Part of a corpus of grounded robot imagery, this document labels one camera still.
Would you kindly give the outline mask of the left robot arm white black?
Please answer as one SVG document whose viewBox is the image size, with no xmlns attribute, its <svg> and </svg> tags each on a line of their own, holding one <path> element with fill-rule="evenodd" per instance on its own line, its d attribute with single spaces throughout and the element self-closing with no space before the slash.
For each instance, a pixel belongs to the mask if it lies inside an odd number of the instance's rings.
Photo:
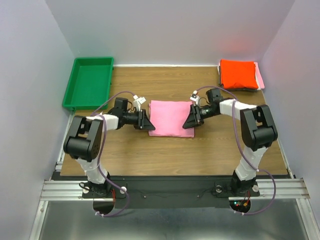
<svg viewBox="0 0 320 240">
<path fill-rule="evenodd" d="M 74 116 L 63 143 L 63 151 L 81 166 L 87 182 L 79 184 L 84 198 L 105 198 L 115 192 L 110 183 L 110 174 L 100 163 L 108 131 L 132 125 L 137 130 L 155 130 L 146 110 L 141 105 L 144 97 L 133 96 L 133 110 L 129 100 L 117 97 L 107 113 L 94 116 Z"/>
</svg>

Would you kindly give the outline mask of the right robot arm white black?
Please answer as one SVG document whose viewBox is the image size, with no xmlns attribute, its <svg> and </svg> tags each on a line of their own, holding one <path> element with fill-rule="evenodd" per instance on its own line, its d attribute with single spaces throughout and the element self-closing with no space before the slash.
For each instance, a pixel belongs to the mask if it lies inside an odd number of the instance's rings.
<svg viewBox="0 0 320 240">
<path fill-rule="evenodd" d="M 218 115 L 232 118 L 236 144 L 241 159 L 234 170 L 229 190 L 242 195 L 256 186 L 256 175 L 261 172 L 260 162 L 268 148 L 278 139 L 278 131 L 268 105 L 252 105 L 240 102 L 235 95 L 224 98 L 222 88 L 214 87 L 206 92 L 207 104 L 200 106 L 200 97 L 195 90 L 184 129 L 198 127 L 205 119 Z"/>
</svg>

